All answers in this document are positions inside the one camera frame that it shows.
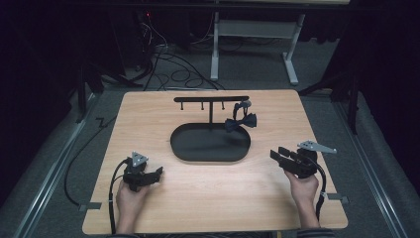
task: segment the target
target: metal bracket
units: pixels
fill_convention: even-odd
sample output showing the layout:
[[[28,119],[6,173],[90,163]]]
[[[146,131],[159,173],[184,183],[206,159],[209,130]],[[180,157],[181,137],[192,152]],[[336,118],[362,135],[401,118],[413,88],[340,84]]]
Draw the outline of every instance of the metal bracket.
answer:
[[[315,143],[313,141],[305,141],[305,142],[297,144],[297,146],[300,148],[306,149],[308,151],[318,151],[318,152],[324,152],[324,153],[337,154],[336,149],[331,149],[331,148],[319,145],[318,143]]]
[[[101,209],[101,202],[89,202],[88,204],[81,204],[78,211],[99,210]]]
[[[132,159],[133,159],[133,167],[137,167],[141,165],[142,163],[146,162],[149,158],[142,156],[141,154],[137,152],[132,152]]]
[[[339,193],[327,193],[328,199],[330,200],[341,200],[342,204],[350,203],[349,198],[346,196],[342,196]]]

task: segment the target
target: black oval tray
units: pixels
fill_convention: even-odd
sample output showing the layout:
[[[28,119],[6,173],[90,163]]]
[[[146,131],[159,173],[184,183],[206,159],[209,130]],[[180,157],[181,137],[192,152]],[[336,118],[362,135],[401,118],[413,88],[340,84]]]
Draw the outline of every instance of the black oval tray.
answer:
[[[228,133],[224,123],[187,123],[170,136],[173,153],[188,162],[236,162],[248,153],[250,144],[244,128]]]

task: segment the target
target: silver gripper part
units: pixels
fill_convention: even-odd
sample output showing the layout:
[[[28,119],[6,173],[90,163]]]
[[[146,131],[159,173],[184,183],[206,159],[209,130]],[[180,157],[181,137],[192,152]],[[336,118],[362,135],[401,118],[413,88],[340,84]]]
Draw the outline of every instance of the silver gripper part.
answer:
[[[331,148],[319,145],[318,143],[315,143],[313,141],[305,141],[305,142],[297,144],[297,146],[300,148],[306,149],[308,151],[318,151],[318,152],[324,152],[324,153],[337,154],[336,149],[331,149]]]

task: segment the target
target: wooden table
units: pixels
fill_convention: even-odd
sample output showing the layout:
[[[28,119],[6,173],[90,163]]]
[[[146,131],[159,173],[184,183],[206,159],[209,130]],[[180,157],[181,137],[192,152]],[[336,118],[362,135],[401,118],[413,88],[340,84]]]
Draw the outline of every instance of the wooden table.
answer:
[[[256,128],[244,126],[252,142],[243,159],[235,163],[192,163],[173,154],[169,139],[174,129],[209,119],[208,105],[201,110],[201,103],[184,103],[180,110],[174,97],[242,95],[250,96],[253,104],[249,113],[258,117]],[[213,121],[232,118],[234,103],[225,102],[225,110],[221,103],[215,103]],[[123,99],[91,198],[91,202],[102,203],[101,209],[87,211],[83,231],[111,233],[107,202],[110,180],[117,165],[133,151],[150,158],[146,172],[159,167],[164,170],[160,183],[155,183],[148,194],[136,226],[138,233],[298,228],[289,181],[278,163],[269,157],[269,151],[278,146],[295,151],[297,144],[306,140],[316,141],[294,90],[129,92]],[[318,154],[318,162],[327,176],[327,192],[334,193],[328,168]],[[329,228],[347,226],[340,200],[326,199],[320,221]]]

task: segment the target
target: white metal frame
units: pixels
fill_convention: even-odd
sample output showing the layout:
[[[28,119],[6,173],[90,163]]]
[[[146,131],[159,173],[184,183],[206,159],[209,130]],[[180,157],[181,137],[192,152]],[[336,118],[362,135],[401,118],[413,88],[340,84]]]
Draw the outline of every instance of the white metal frame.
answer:
[[[281,55],[287,70],[289,81],[297,85],[298,80],[291,58],[303,26],[305,15],[299,15],[297,22],[256,22],[240,20],[220,20],[219,13],[214,16],[213,54],[211,59],[211,80],[219,79],[219,37],[257,37],[290,39],[287,53]]]

